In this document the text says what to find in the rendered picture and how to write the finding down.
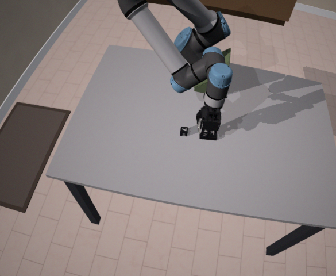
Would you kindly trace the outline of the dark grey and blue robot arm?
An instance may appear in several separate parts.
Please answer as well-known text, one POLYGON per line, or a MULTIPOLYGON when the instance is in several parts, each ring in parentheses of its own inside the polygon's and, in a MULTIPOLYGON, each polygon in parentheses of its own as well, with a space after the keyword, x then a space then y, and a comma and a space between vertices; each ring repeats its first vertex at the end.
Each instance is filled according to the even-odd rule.
POLYGON ((183 93, 207 79, 204 101, 212 108, 221 107, 233 71, 222 51, 212 46, 231 34, 224 16, 220 11, 208 10, 199 0, 167 1, 194 24, 193 29, 183 29, 174 43, 148 9, 146 0, 118 0, 118 4, 171 73, 173 89, 183 93))

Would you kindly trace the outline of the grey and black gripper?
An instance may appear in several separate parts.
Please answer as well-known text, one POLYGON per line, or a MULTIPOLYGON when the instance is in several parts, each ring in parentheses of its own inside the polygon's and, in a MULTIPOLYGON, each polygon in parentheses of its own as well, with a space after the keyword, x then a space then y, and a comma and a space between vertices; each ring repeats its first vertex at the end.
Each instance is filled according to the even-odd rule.
POLYGON ((201 110, 199 110, 198 113, 196 114, 198 132, 200 130, 201 134, 202 131, 201 128, 203 126, 204 130, 210 130, 210 134, 212 134, 213 132, 214 135, 214 131, 218 131, 221 124, 220 109, 223 107, 223 105, 218 108, 212 108, 211 106, 208 106, 208 104, 206 104, 205 102, 204 105, 205 106, 201 107, 201 110))

